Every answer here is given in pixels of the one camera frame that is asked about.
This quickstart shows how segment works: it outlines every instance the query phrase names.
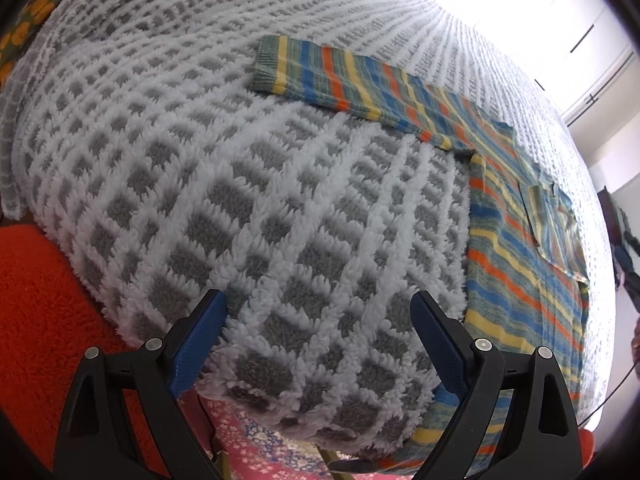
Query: pink floral fabric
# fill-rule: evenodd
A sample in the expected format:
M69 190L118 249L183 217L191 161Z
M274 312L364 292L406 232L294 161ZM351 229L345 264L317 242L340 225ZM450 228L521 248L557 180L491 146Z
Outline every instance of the pink floral fabric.
M220 400L200 398L229 456L234 480L331 480L313 444L283 438L257 424L241 409ZM406 480L379 473L353 475L356 480Z

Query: floral fabric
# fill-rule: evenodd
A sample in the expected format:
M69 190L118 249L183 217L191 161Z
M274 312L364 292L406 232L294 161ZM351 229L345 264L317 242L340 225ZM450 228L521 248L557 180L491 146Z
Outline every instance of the floral fabric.
M27 50L40 26L62 0L30 0L14 26L0 38L0 90L15 63Z
M332 480L315 446L268 430L228 402L201 397L216 437L228 453L233 480ZM406 480L406 476L355 474L354 480Z

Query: blue gripper pad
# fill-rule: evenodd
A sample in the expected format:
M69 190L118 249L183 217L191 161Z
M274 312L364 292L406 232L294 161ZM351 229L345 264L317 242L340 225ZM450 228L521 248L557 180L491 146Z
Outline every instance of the blue gripper pad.
M178 399L198 378L226 319L226 296L218 292L193 325L174 356L169 392Z
M433 303L435 308L440 308L435 302ZM469 385L466 382L465 361L458 348L420 293L414 294L411 298L409 312L415 331L442 385L462 401L469 390Z

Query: metal screw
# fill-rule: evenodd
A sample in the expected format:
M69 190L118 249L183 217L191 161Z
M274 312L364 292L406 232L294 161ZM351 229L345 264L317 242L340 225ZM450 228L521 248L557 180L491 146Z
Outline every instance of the metal screw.
M538 353L540 354L540 357L543 357L545 359L551 359L554 356L554 353L546 346L541 346L540 348L538 348Z
M162 348L162 339L160 339L159 337L152 337L145 343L145 348L151 351Z
M478 350L482 350L483 352L488 352L494 346L491 344L491 341L488 339L476 339L476 348Z
M90 346L84 351L84 357L86 357L87 359L95 359L96 357L98 357L99 353L100 349L97 346Z

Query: blue stripe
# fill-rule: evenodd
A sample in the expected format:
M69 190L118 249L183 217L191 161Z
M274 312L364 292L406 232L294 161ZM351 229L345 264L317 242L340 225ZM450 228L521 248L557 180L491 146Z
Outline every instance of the blue stripe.
M575 299L572 295L571 289L567 288L561 280L558 280L558 277L555 275L551 265L544 265L542 266L542 269L539 270L539 274L542 277L540 281L545 282L545 288L548 290L549 294L555 297L556 300L558 300L558 303L567 307L567 311L571 316L580 316L580 314L577 314L578 310L576 310L576 308L580 308L580 305L575 304ZM566 325L566 328L573 331L573 327L569 325Z
M493 219L499 220L500 222L502 222L503 220L502 214L500 213L500 211L491 207L480 205L477 202L472 202L470 204L470 213L471 213L471 217L470 217L471 227L475 227L476 222L478 222L480 219L493 218ZM490 230L493 232L496 232L496 229L494 226ZM497 235L498 235L498 238L503 238L502 245L507 251L513 254L513 250L515 250L517 251L517 253L519 253L519 255L518 254L513 254L513 255L521 262L538 262L539 261L540 255L535 249L533 249L535 252L528 250L521 243L520 240L518 240L516 237L510 234L510 232L508 232L507 230L500 229L497 231ZM474 242L474 237L471 237L470 243L472 244L473 242ZM492 256L494 258L499 257L499 255L495 252L492 254ZM549 289L549 287L553 283L557 285L555 289L553 290L549 289L549 291L552 294L554 293L555 296L558 296L559 303L567 306L571 306L575 303L575 300L572 297L571 291L566 288L564 283L558 280L558 278L555 276L555 273L550 265L536 265L534 270L536 270L540 275L540 280L546 283L547 289Z
M493 137L487 135L480 128L476 128L474 133L476 134L476 136L480 140L482 140L482 142L484 142L487 145L487 148L482 148L483 152L488 149L489 152L492 152L492 153L490 153L491 155L499 156L500 160L496 160L496 163L498 165L500 165L500 164L506 165L508 168L513 170L513 172L518 176L518 178L520 180L525 180L526 181L526 174L524 173L522 165L519 163L517 158L514 159L513 156L510 153L507 153L505 151L504 147L502 147L500 144L497 144Z
M418 86L418 93L416 97L418 96L422 97L422 104L424 104L424 107L427 108L427 111L429 109L433 110L434 107L438 106L436 99L434 99L434 97L427 92L424 86Z
M433 391L433 402L439 402L445 406L449 406L450 408L456 408L459 405L458 398L448 392L442 384L439 384L438 387ZM498 410L507 410L511 404L511 399L505 395L501 395L498 397L498 401L495 403L495 407ZM506 416L506 413L502 417L497 417L499 422L503 421Z
M494 170L494 168L491 168L490 170L493 174L497 174L496 171ZM500 187L498 187L496 184L494 184L493 180L490 180L488 178L486 178L484 180L484 186L485 187L489 187L490 189L492 189L494 191L494 193L500 197L500 206L504 205L504 209L506 210L506 212L509 212L511 214L511 216L516 217L516 219L520 218L521 214L524 214L526 216L526 208L524 207L524 203L522 202L522 200L520 200L520 190L518 189L517 186L512 186L510 184L509 180L506 180L505 178L500 178L500 183L502 184L502 187L508 192L508 196L511 198L511 201L508 201L504 198L504 194L502 193L502 189ZM497 204L497 200L494 200L493 198L487 197L486 199L487 201L491 200L493 203ZM511 202L519 204L520 205L520 209L516 210L513 205L511 205Z
M439 112L435 115L435 117L431 117L431 120L436 124L436 126L439 126L441 128L441 134L443 134L446 137L450 137L450 138L455 138L456 137L456 133L453 129L453 127L451 126L451 121L449 119L447 119L442 112Z
M398 129L406 131L410 127L410 125L413 126L413 123L409 123L402 118L404 116L404 110L398 109L399 106L402 106L402 103L388 90L388 82L386 81L386 76L384 77L384 79L380 77L378 71L379 64L370 57L366 57L364 58L364 60L365 67L367 69L367 72L369 73L369 78L375 84L373 89L369 88L369 92L376 92L382 95L386 107L389 109L389 111L392 112L394 120L397 121Z
M300 81L302 81L302 91L307 102L316 100L314 89L314 72L310 69L310 46L308 41L301 41L300 45Z
M468 279L466 280L466 290L469 292L476 293L483 300L489 301L494 305L498 305L502 308L502 312L505 314L505 317L509 319L513 324L519 324L526 328L531 329L531 331L537 336L543 336L542 326L540 325L540 320L537 319L537 316L532 316L531 314L537 314L539 316L542 315L537 310L532 309L529 305L527 305L527 311L521 312L519 310L514 309L513 305L509 300L507 300L504 296L499 294L494 290L486 290L480 283L476 280Z

